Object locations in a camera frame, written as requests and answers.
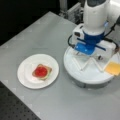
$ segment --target bread slice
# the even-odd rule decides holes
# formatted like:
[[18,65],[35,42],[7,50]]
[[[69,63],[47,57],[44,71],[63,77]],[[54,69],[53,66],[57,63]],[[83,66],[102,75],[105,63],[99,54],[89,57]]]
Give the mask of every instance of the bread slice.
[[[47,69],[47,75],[44,76],[44,77],[38,77],[38,76],[36,76],[36,75],[35,75],[35,70],[36,70],[38,67],[44,67],[44,68],[46,68],[46,69]],[[46,79],[49,77],[49,75],[50,75],[50,73],[51,73],[51,71],[52,71],[52,68],[50,68],[50,67],[48,67],[48,66],[46,66],[46,65],[43,65],[43,64],[39,64],[39,65],[37,66],[37,68],[33,71],[32,75],[33,75],[34,77],[37,77],[37,78],[41,79],[41,80],[46,80]]]

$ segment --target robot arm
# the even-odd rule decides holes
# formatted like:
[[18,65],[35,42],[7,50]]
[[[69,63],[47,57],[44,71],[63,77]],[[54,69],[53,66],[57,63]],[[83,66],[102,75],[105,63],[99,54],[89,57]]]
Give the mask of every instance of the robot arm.
[[114,21],[112,29],[116,24],[120,25],[120,1],[86,0],[83,21],[84,24],[78,25],[73,31],[72,41],[76,43],[74,49],[86,55],[97,52],[111,57],[116,44],[104,40],[105,24],[107,21]]

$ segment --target gray table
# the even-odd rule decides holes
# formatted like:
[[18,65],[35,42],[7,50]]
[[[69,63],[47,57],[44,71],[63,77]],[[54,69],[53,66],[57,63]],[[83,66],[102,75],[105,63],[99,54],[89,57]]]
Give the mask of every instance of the gray table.
[[[76,25],[49,12],[0,47],[0,80],[42,120],[119,120],[120,78],[88,90],[72,81],[63,65],[67,38]],[[56,81],[32,90],[18,81],[17,69],[27,57],[44,53],[60,66]]]

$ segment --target red food item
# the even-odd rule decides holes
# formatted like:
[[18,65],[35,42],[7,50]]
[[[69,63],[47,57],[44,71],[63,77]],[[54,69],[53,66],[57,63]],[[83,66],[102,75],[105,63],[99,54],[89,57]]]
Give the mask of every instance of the red food item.
[[44,66],[37,67],[34,74],[36,77],[45,77],[47,75],[47,69]]

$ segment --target white plate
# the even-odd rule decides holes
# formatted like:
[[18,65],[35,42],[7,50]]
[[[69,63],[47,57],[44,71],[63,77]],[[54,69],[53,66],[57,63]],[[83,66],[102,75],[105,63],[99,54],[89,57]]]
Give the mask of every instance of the white plate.
[[[103,84],[114,77],[114,75],[105,71],[100,72],[93,62],[91,62],[85,70],[81,71],[79,66],[84,63],[84,60],[82,61],[81,57],[76,56],[74,52],[72,48],[68,47],[64,54],[64,66],[67,72],[77,81],[86,84]],[[115,54],[110,61],[120,63],[119,53]]]
[[[40,80],[32,75],[32,72],[39,64],[44,64],[52,68],[50,76],[45,80]],[[18,68],[18,79],[22,85],[31,89],[43,88],[50,85],[58,76],[59,66],[57,61],[46,54],[36,54],[25,59]]]

